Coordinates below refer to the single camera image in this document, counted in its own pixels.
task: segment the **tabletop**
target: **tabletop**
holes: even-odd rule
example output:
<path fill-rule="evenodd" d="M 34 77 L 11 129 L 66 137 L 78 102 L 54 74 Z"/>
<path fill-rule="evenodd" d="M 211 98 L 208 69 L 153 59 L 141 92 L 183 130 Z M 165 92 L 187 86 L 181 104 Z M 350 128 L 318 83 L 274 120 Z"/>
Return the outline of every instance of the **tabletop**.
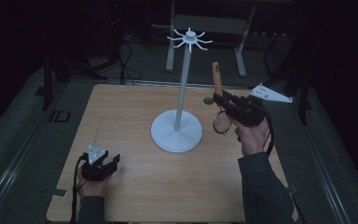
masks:
<path fill-rule="evenodd" d="M 228 91 L 249 94 L 246 90 Z M 68 193 L 52 198 L 48 220 L 70 219 L 76 161 L 88 145 L 94 145 L 108 150 L 108 159 L 121 156 L 105 198 L 107 221 L 243 222 L 237 162 L 241 144 L 233 128 L 226 136 L 213 130 L 213 117 L 219 108 L 203 103 L 205 97 L 212 97 L 213 89 L 186 88 L 184 110 L 202 126 L 196 147 L 171 153 L 153 141 L 153 120 L 176 109 L 178 95 L 177 87 L 96 85 L 57 185 Z M 269 160 L 287 186 L 275 148 Z"/>

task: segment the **human hand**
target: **human hand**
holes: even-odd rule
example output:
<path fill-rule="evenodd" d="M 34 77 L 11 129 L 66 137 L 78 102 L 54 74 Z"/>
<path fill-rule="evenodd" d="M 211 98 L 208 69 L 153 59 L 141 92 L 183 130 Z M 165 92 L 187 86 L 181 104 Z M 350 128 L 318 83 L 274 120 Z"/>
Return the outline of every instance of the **human hand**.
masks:
<path fill-rule="evenodd" d="M 264 151 L 264 142 L 266 139 L 267 129 L 269 128 L 269 124 L 266 119 L 263 119 L 258 126 L 246 127 L 230 116 L 228 116 L 228 118 L 233 124 L 235 124 L 235 126 L 237 126 L 235 133 L 241 138 L 241 150 L 243 156 Z"/>
<path fill-rule="evenodd" d="M 77 183 L 77 190 L 80 198 L 86 196 L 104 197 L 106 193 L 106 186 L 110 180 L 111 175 L 105 178 L 103 181 L 90 181 L 84 179 L 81 172 L 82 168 L 80 167 L 77 169 L 77 178 L 79 179 L 79 182 Z"/>

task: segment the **wooden stick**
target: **wooden stick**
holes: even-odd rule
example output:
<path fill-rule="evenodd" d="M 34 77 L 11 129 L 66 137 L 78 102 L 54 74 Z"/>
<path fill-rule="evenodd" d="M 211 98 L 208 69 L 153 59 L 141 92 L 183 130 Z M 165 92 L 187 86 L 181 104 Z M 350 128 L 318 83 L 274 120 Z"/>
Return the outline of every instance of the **wooden stick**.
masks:
<path fill-rule="evenodd" d="M 223 96 L 222 79 L 220 77 L 219 63 L 212 63 L 214 92 Z"/>

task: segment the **gray carpet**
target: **gray carpet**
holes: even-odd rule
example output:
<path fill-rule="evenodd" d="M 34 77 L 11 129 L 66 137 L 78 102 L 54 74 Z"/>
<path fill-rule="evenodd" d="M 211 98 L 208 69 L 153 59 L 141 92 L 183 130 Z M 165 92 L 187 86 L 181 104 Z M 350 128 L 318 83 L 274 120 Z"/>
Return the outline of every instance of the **gray carpet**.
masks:
<path fill-rule="evenodd" d="M 211 64 L 215 61 L 220 64 L 223 84 L 226 86 L 249 87 L 267 80 L 269 76 L 263 62 L 263 51 L 269 41 L 270 38 L 263 35 L 249 37 L 243 53 L 248 72 L 248 77 L 245 78 L 237 75 L 232 48 L 210 45 L 204 46 L 209 48 L 208 51 L 195 50 L 188 83 L 212 84 Z M 129 75 L 135 81 L 179 82 L 183 48 L 176 51 L 173 71 L 166 73 L 166 42 L 129 43 L 131 56 L 127 66 L 142 74 L 140 76 L 140 73 L 129 70 Z M 282 62 L 289 47 L 290 42 L 283 37 L 271 49 L 268 58 L 272 69 L 276 69 Z M 124 46 L 122 57 L 125 59 L 129 53 L 130 49 Z M 94 58 L 91 61 L 97 63 L 99 60 Z M 115 66 L 101 74 L 109 77 L 107 83 L 118 84 L 119 72 L 120 67 Z M 42 80 L 42 70 L 30 77 L 0 119 L 0 177 L 18 151 L 27 146 L 26 143 L 30 143 L 17 178 L 13 180 L 7 193 L 2 195 L 0 224 L 48 222 L 46 212 L 50 193 L 58 182 L 91 90 L 95 84 L 105 82 L 83 76 L 74 76 L 67 84 L 55 82 L 53 104 L 49 111 L 43 112 L 43 98 L 34 96 Z M 285 80 L 271 88 L 281 91 L 284 84 Z M 332 177 L 348 220 L 350 223 L 358 223 L 358 175 L 313 89 L 310 90 L 309 100 L 313 109 L 307 112 L 307 126 L 302 125 L 296 115 L 297 95 L 292 105 L 265 103 L 272 116 L 283 170 L 289 184 L 299 189 L 294 195 L 307 223 L 347 223 L 337 220 L 326 197 L 326 189 L 315 168 L 317 164 L 312 159 L 312 149 L 316 149 L 326 171 Z M 70 111 L 69 122 L 48 122 L 52 110 Z M 36 133 L 35 137 L 27 139 L 32 133 Z"/>

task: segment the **sleeve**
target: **sleeve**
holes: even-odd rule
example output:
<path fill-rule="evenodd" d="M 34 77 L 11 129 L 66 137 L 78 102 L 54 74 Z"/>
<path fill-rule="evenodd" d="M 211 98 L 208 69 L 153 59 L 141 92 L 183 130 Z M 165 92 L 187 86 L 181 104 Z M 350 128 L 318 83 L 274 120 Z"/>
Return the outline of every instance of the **sleeve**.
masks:
<path fill-rule="evenodd" d="M 272 171 L 265 152 L 238 159 L 246 223 L 294 223 L 290 194 Z"/>
<path fill-rule="evenodd" d="M 77 224 L 105 224 L 104 198 L 87 196 L 80 200 Z"/>

